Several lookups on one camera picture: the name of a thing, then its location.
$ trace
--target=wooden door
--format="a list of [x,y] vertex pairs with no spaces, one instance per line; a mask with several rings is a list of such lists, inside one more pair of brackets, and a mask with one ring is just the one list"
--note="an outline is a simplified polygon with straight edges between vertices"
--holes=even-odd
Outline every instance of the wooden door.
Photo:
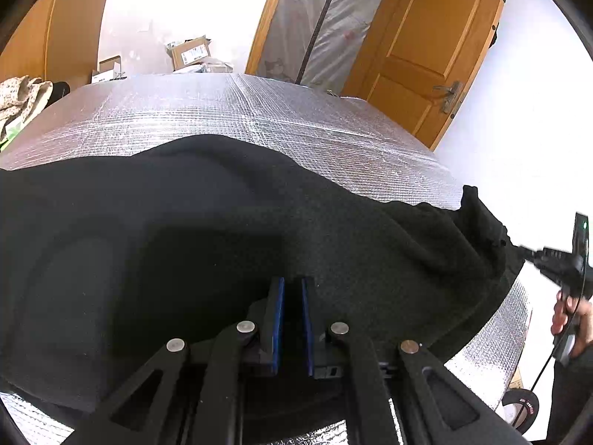
[[486,55],[504,1],[382,0],[342,95],[367,100],[434,149]]

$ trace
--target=round metal pin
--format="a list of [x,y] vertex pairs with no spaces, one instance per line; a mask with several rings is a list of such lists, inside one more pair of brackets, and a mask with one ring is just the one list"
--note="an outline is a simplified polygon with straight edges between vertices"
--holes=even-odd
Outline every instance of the round metal pin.
[[341,321],[336,321],[330,326],[330,330],[334,334],[346,334],[350,331],[350,326],[346,323],[342,323]]
[[185,341],[181,338],[173,338],[167,342],[167,349],[173,353],[181,351],[185,348]]
[[406,339],[405,341],[401,342],[400,348],[404,353],[408,353],[408,355],[413,355],[414,353],[418,353],[420,345],[416,343],[413,339]]
[[255,328],[256,324],[253,321],[248,320],[242,321],[236,326],[236,330],[239,331],[239,333],[251,333],[252,331],[255,331]]

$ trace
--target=wooden panel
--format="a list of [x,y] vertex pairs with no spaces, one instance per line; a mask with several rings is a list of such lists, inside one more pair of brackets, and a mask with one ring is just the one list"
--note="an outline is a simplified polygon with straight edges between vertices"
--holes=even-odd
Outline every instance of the wooden panel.
[[[411,0],[390,55],[447,77],[480,0]],[[434,24],[434,15],[446,22]]]
[[47,36],[46,76],[74,90],[97,68],[106,0],[56,0]]
[[[375,14],[383,28],[373,22],[343,93],[369,100],[434,149],[484,59],[503,0],[384,1]],[[447,92],[435,86],[455,82],[460,91],[443,107]]]
[[[371,90],[368,102],[390,119],[397,118],[397,123],[412,135],[420,128],[432,107],[431,101],[381,75]],[[398,115],[394,110],[403,105],[407,106],[408,111]]]
[[256,34],[253,37],[253,43],[251,43],[247,65],[245,66],[245,73],[249,75],[255,75],[257,72],[259,61],[262,58],[263,46],[268,37],[268,31],[270,30],[270,24],[272,23],[276,6],[278,6],[278,1],[266,0],[266,4],[263,7],[262,15],[257,24]]
[[29,75],[45,80],[45,45],[54,0],[37,0],[0,55],[0,82]]

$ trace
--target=patterned cloth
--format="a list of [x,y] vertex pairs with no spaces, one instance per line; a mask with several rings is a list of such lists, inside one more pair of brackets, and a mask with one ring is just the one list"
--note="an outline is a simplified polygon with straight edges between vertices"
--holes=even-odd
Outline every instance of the patterned cloth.
[[52,82],[29,75],[0,83],[0,151],[45,108]]

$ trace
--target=silver foil mat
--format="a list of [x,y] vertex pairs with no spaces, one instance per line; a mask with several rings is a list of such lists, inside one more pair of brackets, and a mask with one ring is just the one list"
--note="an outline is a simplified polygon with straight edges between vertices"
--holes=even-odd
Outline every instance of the silver foil mat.
[[[434,154],[365,101],[237,74],[146,75],[81,87],[36,117],[0,154],[0,168],[133,155],[203,133],[275,149],[372,199],[460,205],[461,185]],[[491,408],[517,366],[529,314],[517,280],[488,324],[447,363]],[[11,395],[2,400],[22,402]],[[54,422],[30,405],[11,405],[11,413],[32,444],[63,439],[37,432],[39,423],[51,431]],[[324,430],[287,443],[347,442],[338,428]]]

